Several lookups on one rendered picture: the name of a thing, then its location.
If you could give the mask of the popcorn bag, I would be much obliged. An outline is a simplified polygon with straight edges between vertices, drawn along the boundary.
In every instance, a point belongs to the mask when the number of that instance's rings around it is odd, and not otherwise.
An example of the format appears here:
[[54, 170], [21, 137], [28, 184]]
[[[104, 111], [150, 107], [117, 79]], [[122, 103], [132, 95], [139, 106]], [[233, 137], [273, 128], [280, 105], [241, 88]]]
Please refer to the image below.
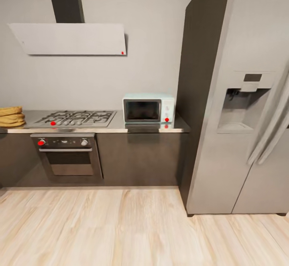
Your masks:
[[22, 106], [0, 108], [0, 127], [13, 127], [25, 124]]

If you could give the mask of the microwave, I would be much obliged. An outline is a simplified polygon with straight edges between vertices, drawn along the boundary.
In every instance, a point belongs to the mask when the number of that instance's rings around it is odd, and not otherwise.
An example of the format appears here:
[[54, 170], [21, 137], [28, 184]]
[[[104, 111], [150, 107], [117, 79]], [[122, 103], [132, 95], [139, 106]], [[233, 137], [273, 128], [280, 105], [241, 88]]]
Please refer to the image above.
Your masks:
[[173, 121], [174, 98], [169, 93], [126, 93], [123, 97], [125, 123]]

